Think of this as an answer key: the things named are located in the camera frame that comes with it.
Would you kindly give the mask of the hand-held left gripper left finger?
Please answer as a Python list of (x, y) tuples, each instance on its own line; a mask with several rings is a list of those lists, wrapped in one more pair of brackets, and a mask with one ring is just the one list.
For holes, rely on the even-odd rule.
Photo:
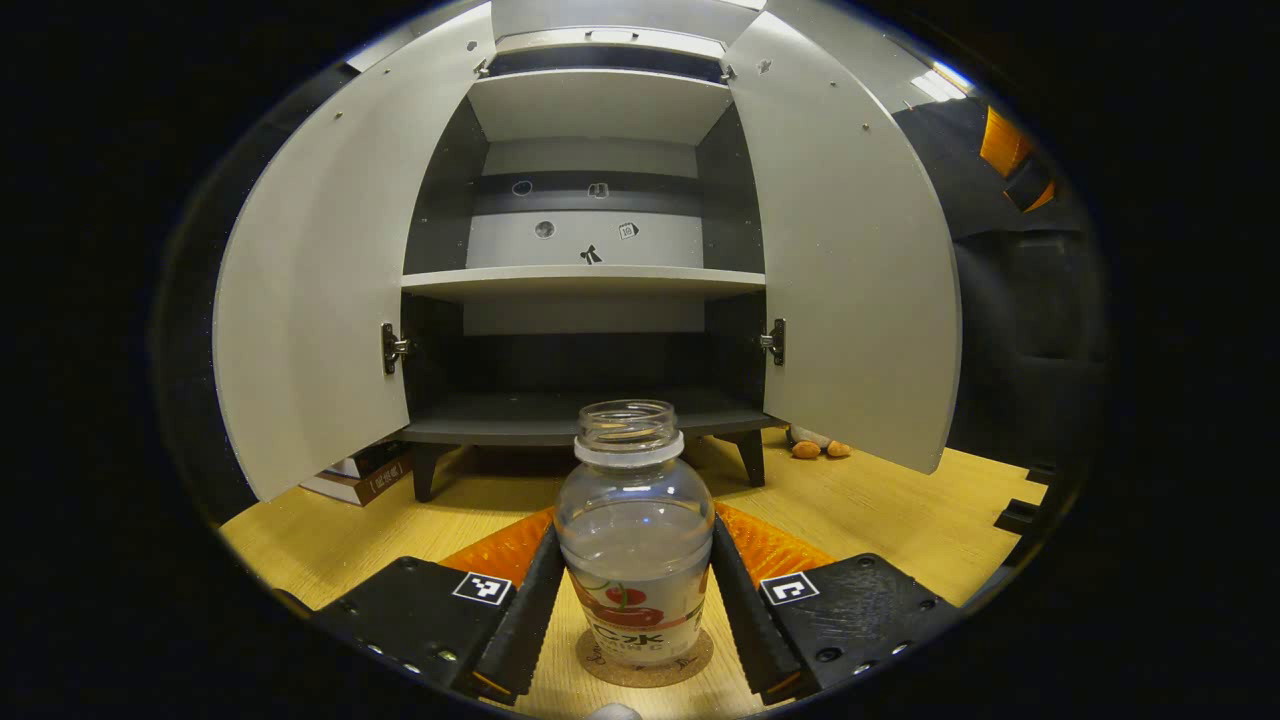
[(544, 509), (439, 562), (398, 557), (310, 619), (434, 691), (513, 706), (531, 689), (563, 574)]

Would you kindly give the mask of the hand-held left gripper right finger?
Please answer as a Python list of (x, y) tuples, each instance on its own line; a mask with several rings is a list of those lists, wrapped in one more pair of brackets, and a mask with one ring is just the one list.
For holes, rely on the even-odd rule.
[(748, 687), (765, 705), (864, 682), (964, 618), (877, 553), (835, 559), (724, 503), (712, 571)]

